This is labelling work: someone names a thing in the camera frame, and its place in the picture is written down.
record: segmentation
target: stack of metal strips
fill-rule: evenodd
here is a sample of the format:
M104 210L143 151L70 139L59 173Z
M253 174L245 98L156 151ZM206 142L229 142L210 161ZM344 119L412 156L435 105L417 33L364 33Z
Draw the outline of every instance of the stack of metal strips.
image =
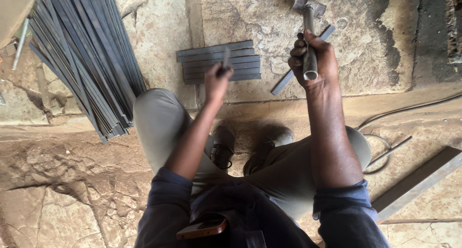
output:
M115 0L37 0L31 49L69 88L103 143L128 135L146 91Z
M185 84L204 83L205 72L215 63L223 61L224 51L231 50L229 61L234 75L230 81L261 79L260 56L255 55L253 40L217 45L187 51L177 51L178 62L183 63Z

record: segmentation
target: hammer head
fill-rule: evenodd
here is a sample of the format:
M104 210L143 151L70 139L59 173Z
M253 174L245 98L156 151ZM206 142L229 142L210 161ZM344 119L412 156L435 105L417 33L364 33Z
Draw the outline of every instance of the hammer head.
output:
M315 18L318 19L321 19L324 13L326 12L326 5L316 0L293 0L291 9L293 9L299 14L302 14L303 9L307 7L313 9L313 15Z

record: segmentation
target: metal pipe handle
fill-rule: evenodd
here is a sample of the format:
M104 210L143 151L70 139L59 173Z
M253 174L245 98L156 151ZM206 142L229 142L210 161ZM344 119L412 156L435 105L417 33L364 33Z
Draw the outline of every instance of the metal pipe handle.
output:
M304 30L309 29L311 32L314 32L313 11L314 9L310 6L303 8L303 27ZM316 53L308 42L307 45L307 50L303 55L303 78L305 80L315 80L318 77Z

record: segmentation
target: left hand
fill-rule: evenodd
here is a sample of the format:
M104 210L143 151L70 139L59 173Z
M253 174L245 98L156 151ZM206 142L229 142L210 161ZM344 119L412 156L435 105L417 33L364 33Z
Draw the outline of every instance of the left hand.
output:
M228 88L228 80L234 74L231 68L223 76L217 77L217 72L222 66L222 62L213 65L204 76L205 84L205 104L218 105L221 107L223 98Z

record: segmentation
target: khaki pants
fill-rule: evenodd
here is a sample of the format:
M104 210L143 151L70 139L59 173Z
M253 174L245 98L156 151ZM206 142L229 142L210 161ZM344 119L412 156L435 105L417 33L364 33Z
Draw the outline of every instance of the khaki pants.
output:
M165 164L178 140L193 122L175 95L166 89L151 89L139 96L134 105L134 121L154 174ZM364 169L371 161L370 145L360 132L351 127L346 130ZM213 138L209 136L193 180L193 195L234 178L210 160L212 146ZM273 197L293 219L312 212L315 185L310 166L310 136L272 149L263 166L262 170L241 179Z

